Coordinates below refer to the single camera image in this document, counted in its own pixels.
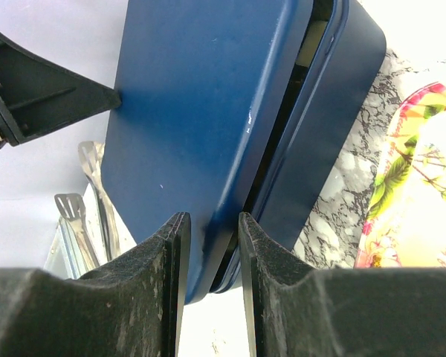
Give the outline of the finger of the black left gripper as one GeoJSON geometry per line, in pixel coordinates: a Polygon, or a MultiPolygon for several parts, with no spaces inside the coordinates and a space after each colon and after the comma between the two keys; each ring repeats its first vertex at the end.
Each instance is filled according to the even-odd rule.
{"type": "Polygon", "coordinates": [[[116,90],[43,59],[0,33],[0,149],[120,104],[116,90]]]}

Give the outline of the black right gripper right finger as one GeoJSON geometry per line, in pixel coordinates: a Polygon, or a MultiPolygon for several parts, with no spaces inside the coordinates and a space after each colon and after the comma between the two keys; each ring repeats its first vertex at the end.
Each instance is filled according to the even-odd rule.
{"type": "Polygon", "coordinates": [[[239,215],[252,356],[446,356],[446,268],[316,269],[239,215]]]}

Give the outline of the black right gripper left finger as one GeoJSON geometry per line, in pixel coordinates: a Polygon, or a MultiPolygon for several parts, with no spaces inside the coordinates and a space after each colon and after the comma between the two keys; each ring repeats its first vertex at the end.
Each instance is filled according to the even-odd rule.
{"type": "Polygon", "coordinates": [[[190,235],[177,213],[76,280],[0,268],[0,356],[176,356],[190,235]]]}

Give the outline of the blue box lid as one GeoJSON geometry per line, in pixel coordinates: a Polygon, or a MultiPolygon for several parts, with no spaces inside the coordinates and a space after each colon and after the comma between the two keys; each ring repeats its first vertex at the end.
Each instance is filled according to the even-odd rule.
{"type": "Polygon", "coordinates": [[[192,221],[186,301],[210,290],[265,151],[310,1],[130,1],[103,184],[137,242],[192,221]]]}

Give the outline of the blue chocolate box with insert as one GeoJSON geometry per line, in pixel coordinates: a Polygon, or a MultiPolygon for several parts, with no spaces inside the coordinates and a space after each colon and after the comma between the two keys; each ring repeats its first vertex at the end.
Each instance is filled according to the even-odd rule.
{"type": "MultiPolygon", "coordinates": [[[[303,40],[312,22],[328,24],[311,65],[294,63],[240,212],[285,248],[294,247],[386,51],[382,30],[358,1],[310,2],[303,40]]],[[[228,290],[240,272],[238,217],[207,294],[228,290]]]]}

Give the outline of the white rectangular chocolate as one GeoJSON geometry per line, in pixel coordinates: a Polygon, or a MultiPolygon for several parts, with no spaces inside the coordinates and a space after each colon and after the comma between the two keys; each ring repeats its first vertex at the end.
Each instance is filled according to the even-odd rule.
{"type": "Polygon", "coordinates": [[[296,65],[306,68],[311,65],[327,24],[326,21],[315,21],[309,25],[295,62],[296,65]]]}

